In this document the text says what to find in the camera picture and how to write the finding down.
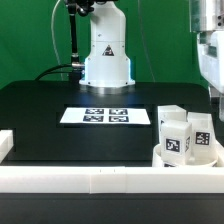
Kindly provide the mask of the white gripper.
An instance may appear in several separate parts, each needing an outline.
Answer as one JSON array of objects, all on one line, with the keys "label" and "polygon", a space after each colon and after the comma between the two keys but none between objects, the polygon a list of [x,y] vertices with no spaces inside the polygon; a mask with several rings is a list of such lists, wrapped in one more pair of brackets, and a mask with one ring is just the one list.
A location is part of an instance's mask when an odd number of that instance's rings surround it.
[{"label": "white gripper", "polygon": [[199,33],[197,54],[201,75],[221,93],[219,119],[224,122],[224,31]]}]

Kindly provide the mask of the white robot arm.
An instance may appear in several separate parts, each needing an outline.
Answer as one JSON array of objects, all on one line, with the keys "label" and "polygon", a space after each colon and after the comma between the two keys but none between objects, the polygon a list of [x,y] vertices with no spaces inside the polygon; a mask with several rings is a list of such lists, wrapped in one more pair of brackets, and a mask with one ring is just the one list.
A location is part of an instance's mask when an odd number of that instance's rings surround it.
[{"label": "white robot arm", "polygon": [[[79,5],[91,24],[91,51],[80,83],[99,91],[135,83],[125,53],[126,17],[115,1],[85,0]],[[219,118],[224,122],[224,0],[188,1],[200,73],[209,83],[210,96],[219,99]]]}]

